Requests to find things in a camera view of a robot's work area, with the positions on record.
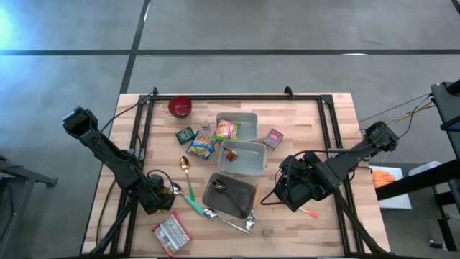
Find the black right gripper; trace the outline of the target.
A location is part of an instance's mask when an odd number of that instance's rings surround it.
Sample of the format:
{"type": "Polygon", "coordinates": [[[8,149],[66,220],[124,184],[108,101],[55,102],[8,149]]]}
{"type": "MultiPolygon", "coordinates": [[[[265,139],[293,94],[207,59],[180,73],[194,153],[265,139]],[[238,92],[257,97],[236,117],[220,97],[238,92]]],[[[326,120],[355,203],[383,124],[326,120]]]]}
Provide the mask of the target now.
{"type": "Polygon", "coordinates": [[[281,162],[280,170],[275,195],[293,212],[311,199],[325,199],[339,187],[338,175],[315,153],[306,153],[301,159],[289,155],[281,162]]]}

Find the dark grey plastic bin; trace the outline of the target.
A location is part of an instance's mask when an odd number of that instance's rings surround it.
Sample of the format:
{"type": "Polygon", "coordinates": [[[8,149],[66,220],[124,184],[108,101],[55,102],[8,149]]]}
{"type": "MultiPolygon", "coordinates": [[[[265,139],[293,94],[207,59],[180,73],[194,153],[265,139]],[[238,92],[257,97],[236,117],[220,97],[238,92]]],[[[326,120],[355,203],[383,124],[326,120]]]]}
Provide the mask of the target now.
{"type": "Polygon", "coordinates": [[[235,178],[214,173],[209,178],[202,202],[207,207],[231,216],[244,219],[252,209],[256,188],[235,178]],[[226,187],[225,193],[214,188],[214,181],[221,181],[226,187]]]}

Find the blue yellow snack packet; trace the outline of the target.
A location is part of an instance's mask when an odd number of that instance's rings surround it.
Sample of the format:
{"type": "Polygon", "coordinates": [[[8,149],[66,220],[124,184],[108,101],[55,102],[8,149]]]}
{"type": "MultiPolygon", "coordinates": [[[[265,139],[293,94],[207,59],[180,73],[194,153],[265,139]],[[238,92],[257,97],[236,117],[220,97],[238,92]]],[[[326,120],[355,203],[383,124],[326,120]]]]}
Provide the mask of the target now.
{"type": "Polygon", "coordinates": [[[197,131],[194,140],[186,150],[186,153],[208,160],[214,153],[216,140],[208,135],[197,131]]]}

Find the orange cloth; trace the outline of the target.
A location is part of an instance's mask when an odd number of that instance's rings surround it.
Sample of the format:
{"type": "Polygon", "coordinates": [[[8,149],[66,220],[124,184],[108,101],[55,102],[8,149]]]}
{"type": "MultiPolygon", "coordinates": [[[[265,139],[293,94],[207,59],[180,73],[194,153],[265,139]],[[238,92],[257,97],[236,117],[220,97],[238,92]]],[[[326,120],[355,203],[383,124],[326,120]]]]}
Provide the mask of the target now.
{"type": "Polygon", "coordinates": [[[386,186],[395,182],[395,177],[387,171],[376,170],[372,171],[372,182],[375,188],[386,186]]]}

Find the black aluminium table frame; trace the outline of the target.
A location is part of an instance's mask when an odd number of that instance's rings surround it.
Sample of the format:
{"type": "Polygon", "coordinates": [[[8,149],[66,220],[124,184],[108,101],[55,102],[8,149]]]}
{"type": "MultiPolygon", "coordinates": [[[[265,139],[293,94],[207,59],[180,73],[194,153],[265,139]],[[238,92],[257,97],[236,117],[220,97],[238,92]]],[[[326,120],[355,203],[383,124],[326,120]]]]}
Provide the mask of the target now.
{"type": "MultiPolygon", "coordinates": [[[[277,167],[293,153],[306,149],[332,147],[351,148],[362,140],[353,99],[349,93],[296,94],[194,94],[191,114],[178,119],[169,113],[167,94],[159,94],[141,112],[135,108],[139,94],[122,94],[116,106],[117,118],[110,131],[110,139],[121,149],[132,143],[146,147],[145,169],[159,169],[168,173],[172,181],[185,190],[188,183],[178,160],[185,148],[175,133],[185,127],[198,128],[204,119],[214,119],[219,112],[254,112],[258,116],[258,135],[264,137],[272,128],[281,131],[284,139],[268,151],[264,173],[247,179],[258,184],[261,195],[267,195],[278,176],[277,167]]],[[[205,191],[213,173],[219,169],[217,157],[210,160],[191,159],[190,181],[198,198],[205,191]]],[[[292,212],[275,203],[258,206],[254,229],[246,234],[219,220],[210,220],[195,212],[187,202],[178,198],[173,210],[189,231],[192,240],[170,259],[266,259],[266,258],[341,258],[346,249],[342,236],[346,235],[349,250],[357,245],[354,231],[347,217],[337,217],[333,197],[310,201],[304,209],[313,210],[318,218],[305,212],[292,212]],[[274,228],[272,237],[262,234],[266,226],[274,228]]]]}

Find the light grey plastic bin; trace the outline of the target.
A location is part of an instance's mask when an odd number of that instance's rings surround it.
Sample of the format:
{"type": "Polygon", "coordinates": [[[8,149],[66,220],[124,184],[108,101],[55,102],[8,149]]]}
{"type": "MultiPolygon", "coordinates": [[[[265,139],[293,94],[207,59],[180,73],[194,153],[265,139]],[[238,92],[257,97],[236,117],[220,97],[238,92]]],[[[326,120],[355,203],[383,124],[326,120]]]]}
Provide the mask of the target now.
{"type": "Polygon", "coordinates": [[[218,168],[223,173],[260,176],[265,171],[266,148],[257,142],[224,140],[218,157],[218,168]],[[229,161],[226,150],[234,150],[236,159],[229,161]]]}
{"type": "Polygon", "coordinates": [[[219,112],[216,121],[224,119],[240,123],[239,141],[255,141],[258,138],[258,116],[252,112],[219,112]]]}

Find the black metal stand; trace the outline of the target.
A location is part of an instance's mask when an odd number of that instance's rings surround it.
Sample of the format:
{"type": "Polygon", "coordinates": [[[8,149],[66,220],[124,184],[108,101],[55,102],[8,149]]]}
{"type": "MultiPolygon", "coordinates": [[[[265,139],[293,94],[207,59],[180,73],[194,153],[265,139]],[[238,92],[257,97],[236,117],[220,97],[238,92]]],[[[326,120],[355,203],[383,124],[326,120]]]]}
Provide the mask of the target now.
{"type": "Polygon", "coordinates": [[[446,216],[443,206],[455,204],[460,213],[460,79],[432,85],[431,96],[442,120],[440,129],[447,133],[456,158],[378,188],[377,198],[389,199],[431,187],[441,213],[438,225],[445,248],[448,251],[456,251],[457,246],[449,227],[449,217],[446,216]],[[436,186],[442,183],[447,183],[450,190],[437,192],[436,186]]]}

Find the pink green noodle packet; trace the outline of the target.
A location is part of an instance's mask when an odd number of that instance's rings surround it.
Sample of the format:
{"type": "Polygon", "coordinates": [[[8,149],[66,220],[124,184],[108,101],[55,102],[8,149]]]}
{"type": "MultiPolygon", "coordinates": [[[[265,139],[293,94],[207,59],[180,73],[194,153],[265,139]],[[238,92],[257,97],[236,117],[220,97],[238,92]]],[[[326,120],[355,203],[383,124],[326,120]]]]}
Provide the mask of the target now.
{"type": "Polygon", "coordinates": [[[213,138],[216,140],[238,140],[240,127],[239,122],[220,119],[214,130],[213,138]]]}

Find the white flat box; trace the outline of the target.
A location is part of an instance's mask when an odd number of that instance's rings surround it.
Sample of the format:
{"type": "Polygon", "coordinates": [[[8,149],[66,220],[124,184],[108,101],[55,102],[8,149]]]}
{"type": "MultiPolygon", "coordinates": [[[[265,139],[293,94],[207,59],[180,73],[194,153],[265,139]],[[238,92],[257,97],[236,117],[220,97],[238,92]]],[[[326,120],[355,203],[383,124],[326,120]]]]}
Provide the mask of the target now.
{"type": "MultiPolygon", "coordinates": [[[[395,180],[404,178],[401,168],[382,167],[371,165],[370,168],[375,171],[385,171],[395,177],[395,180]]],[[[381,209],[412,209],[409,196],[402,194],[389,199],[379,200],[379,207],[381,209]]]]}

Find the black spoon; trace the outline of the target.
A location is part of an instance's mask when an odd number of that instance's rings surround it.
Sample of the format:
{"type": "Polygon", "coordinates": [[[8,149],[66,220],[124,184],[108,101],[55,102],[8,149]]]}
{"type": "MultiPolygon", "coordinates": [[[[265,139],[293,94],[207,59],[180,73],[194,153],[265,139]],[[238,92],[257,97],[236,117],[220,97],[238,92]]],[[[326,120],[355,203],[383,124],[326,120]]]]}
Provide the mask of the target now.
{"type": "Polygon", "coordinates": [[[248,214],[230,197],[230,195],[227,192],[227,187],[224,182],[221,180],[214,180],[213,181],[213,187],[220,193],[226,196],[229,201],[241,212],[243,216],[247,216],[248,214]]]}

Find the silver spoon orange handle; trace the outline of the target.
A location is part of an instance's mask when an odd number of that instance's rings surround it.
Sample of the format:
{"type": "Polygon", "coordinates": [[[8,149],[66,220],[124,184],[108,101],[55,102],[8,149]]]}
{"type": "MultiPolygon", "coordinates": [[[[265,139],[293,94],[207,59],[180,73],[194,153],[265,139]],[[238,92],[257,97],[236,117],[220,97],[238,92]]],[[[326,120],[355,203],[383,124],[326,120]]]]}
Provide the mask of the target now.
{"type": "Polygon", "coordinates": [[[257,184],[255,186],[255,192],[254,192],[254,198],[253,198],[253,201],[252,201],[252,207],[251,207],[251,210],[246,218],[246,230],[250,231],[253,226],[255,225],[255,222],[256,222],[256,219],[255,219],[255,216],[254,216],[254,209],[256,207],[256,203],[257,203],[257,200],[258,200],[258,196],[259,196],[259,185],[257,184]]]}

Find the red bowl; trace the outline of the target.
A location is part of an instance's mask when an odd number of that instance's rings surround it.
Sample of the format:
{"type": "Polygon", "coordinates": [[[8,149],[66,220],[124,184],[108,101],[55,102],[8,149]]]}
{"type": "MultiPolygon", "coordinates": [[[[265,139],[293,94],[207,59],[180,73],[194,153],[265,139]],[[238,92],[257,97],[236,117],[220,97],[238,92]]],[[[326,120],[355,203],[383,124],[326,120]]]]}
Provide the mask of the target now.
{"type": "Polygon", "coordinates": [[[168,110],[174,117],[184,118],[191,113],[192,101],[187,96],[173,97],[168,103],[168,110]]]}

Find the silver spoon teal handle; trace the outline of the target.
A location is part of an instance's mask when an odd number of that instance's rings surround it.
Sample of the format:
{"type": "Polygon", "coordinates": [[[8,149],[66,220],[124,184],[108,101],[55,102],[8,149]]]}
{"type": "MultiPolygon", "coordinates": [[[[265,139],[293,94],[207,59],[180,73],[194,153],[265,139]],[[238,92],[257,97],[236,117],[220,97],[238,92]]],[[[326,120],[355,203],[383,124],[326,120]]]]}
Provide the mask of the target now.
{"type": "Polygon", "coordinates": [[[204,214],[204,210],[201,206],[199,206],[197,203],[195,203],[190,197],[186,196],[183,192],[182,192],[182,189],[180,187],[179,184],[173,182],[172,183],[172,192],[175,194],[175,195],[179,195],[179,196],[182,196],[186,202],[188,202],[189,205],[191,205],[193,207],[193,209],[199,213],[199,214],[204,214]]]}

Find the red white food packet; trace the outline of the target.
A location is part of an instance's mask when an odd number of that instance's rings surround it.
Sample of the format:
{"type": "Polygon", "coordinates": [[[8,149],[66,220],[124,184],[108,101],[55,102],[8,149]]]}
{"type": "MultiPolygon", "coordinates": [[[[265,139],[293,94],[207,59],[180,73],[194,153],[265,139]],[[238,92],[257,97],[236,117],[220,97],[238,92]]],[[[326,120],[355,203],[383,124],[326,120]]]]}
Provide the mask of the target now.
{"type": "Polygon", "coordinates": [[[169,257],[176,254],[192,240],[176,211],[173,211],[165,221],[155,226],[152,231],[169,257]]]}

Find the small green tin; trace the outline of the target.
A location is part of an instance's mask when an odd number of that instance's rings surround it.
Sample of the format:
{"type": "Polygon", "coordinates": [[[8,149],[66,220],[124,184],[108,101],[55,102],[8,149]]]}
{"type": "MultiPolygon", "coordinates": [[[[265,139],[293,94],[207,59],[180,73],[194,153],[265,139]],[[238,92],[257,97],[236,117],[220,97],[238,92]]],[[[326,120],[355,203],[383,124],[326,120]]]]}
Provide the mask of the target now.
{"type": "Polygon", "coordinates": [[[192,127],[186,127],[185,129],[182,129],[179,132],[176,132],[175,136],[178,142],[181,145],[184,145],[187,142],[193,141],[195,139],[196,134],[193,131],[192,127]]]}

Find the grey metal stand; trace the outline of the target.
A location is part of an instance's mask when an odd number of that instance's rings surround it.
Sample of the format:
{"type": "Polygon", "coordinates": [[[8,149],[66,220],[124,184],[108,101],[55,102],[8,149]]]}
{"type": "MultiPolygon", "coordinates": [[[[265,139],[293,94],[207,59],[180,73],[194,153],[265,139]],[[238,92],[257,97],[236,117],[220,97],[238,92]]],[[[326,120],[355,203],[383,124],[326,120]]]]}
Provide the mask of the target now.
{"type": "Polygon", "coordinates": [[[55,187],[57,182],[56,177],[31,171],[0,155],[0,259],[6,258],[4,254],[27,208],[35,184],[55,187]]]}

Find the all silver spoon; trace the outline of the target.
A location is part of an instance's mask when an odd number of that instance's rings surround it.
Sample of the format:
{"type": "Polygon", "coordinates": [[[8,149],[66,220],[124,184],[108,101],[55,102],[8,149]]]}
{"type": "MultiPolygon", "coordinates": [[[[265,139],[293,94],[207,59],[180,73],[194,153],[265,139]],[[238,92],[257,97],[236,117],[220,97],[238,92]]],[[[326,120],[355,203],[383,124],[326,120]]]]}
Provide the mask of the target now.
{"type": "Polygon", "coordinates": [[[246,234],[249,234],[248,230],[243,229],[242,227],[239,227],[236,224],[233,224],[233,223],[231,223],[231,222],[229,222],[229,221],[227,221],[225,219],[220,218],[219,214],[217,212],[215,212],[214,210],[206,208],[203,211],[204,211],[204,214],[205,214],[205,216],[207,218],[212,219],[212,220],[219,220],[219,221],[221,221],[221,222],[223,222],[225,224],[230,225],[233,228],[236,228],[237,230],[240,230],[240,231],[242,231],[242,232],[244,232],[246,234]]]}

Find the white plastic container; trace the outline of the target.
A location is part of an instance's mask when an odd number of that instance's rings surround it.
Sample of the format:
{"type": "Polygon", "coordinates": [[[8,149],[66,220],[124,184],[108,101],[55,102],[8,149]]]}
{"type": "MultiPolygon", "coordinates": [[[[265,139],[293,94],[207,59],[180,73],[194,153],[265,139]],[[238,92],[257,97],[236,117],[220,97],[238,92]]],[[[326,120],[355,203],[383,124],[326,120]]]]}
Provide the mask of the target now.
{"type": "Polygon", "coordinates": [[[422,164],[416,168],[410,169],[408,172],[409,176],[414,176],[416,174],[422,173],[424,171],[428,171],[432,168],[438,167],[441,163],[438,161],[431,161],[429,163],[422,164]]]}

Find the paprika tin with pink label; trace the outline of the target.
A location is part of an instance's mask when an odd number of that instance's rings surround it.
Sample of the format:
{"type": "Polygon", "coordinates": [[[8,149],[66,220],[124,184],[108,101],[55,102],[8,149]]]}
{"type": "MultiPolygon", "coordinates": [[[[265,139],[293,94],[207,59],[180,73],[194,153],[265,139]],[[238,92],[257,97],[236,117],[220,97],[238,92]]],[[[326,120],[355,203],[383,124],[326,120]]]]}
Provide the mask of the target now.
{"type": "Polygon", "coordinates": [[[277,131],[276,129],[271,129],[267,136],[263,140],[263,144],[271,150],[275,150],[277,146],[282,142],[284,134],[277,131]]]}

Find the gold spoon green handle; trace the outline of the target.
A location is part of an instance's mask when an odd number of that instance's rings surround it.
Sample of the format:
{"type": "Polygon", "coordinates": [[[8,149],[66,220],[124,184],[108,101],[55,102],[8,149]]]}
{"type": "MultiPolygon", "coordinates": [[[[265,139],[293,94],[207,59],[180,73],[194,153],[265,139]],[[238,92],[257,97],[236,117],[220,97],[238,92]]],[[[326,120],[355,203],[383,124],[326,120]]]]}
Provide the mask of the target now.
{"type": "Polygon", "coordinates": [[[179,163],[180,163],[180,167],[185,172],[186,180],[187,180],[187,183],[188,183],[188,189],[189,189],[189,197],[190,197],[190,199],[192,201],[195,201],[196,196],[195,196],[195,193],[194,193],[191,181],[190,181],[190,176],[188,174],[188,171],[189,171],[189,168],[190,168],[190,162],[185,156],[182,156],[180,158],[180,160],[179,160],[179,163]]]}

